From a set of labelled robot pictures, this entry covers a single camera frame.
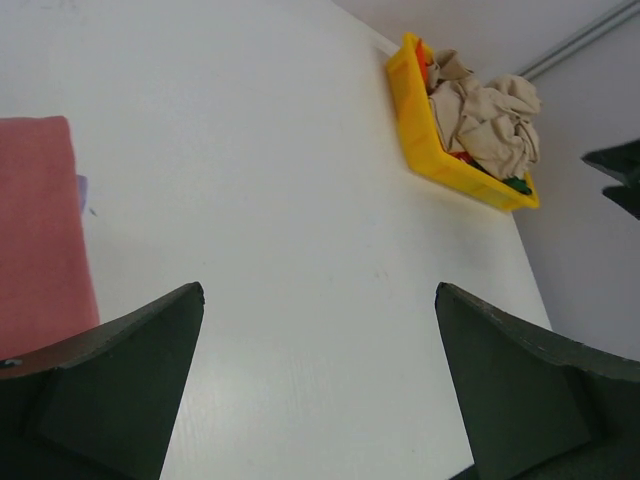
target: crumpled fabric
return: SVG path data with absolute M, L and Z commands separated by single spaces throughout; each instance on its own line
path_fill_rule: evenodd
M 453 50 L 438 52 L 434 60 L 430 102 L 443 148 L 468 152 L 500 180 L 523 178 L 540 160 L 540 139 L 531 123 L 542 107 L 535 86 L 503 75 L 483 87 Z

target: red cloth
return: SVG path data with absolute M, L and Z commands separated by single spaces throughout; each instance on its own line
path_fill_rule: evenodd
M 99 324 L 67 120 L 0 120 L 0 359 Z

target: white surface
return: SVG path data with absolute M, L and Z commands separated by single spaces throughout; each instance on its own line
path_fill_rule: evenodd
M 515 73 L 615 5 L 615 0 L 334 0 L 396 43 L 414 32 L 456 48 L 483 79 Z
M 638 45 L 640 16 L 536 80 L 544 201 L 516 215 L 554 329 L 636 360 L 640 225 L 602 195 L 618 182 L 580 157 L 640 136 Z
M 4 7 L 0 115 L 69 117 L 103 318 L 205 289 L 163 479 L 466 467 L 438 282 L 548 322 L 512 217 L 405 167 L 388 43 L 328 0 L 51 4 Z

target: table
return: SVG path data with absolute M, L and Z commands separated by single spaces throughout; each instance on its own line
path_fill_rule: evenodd
M 328 0 L 15 1 L 0 115 L 66 115 L 103 321 L 207 305 L 162 478 L 444 479 L 471 463 L 440 281 L 549 327 L 513 219 L 412 175 Z

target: yellow plastic container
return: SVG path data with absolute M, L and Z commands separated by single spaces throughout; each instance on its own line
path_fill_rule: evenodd
M 525 180 L 533 193 L 523 195 L 443 150 L 418 65 L 418 41 L 414 34 L 405 34 L 402 48 L 387 63 L 398 135 L 409 168 L 500 210 L 538 208 L 538 192 L 528 173 Z M 422 45 L 425 59 L 430 63 L 433 51 L 424 42 Z

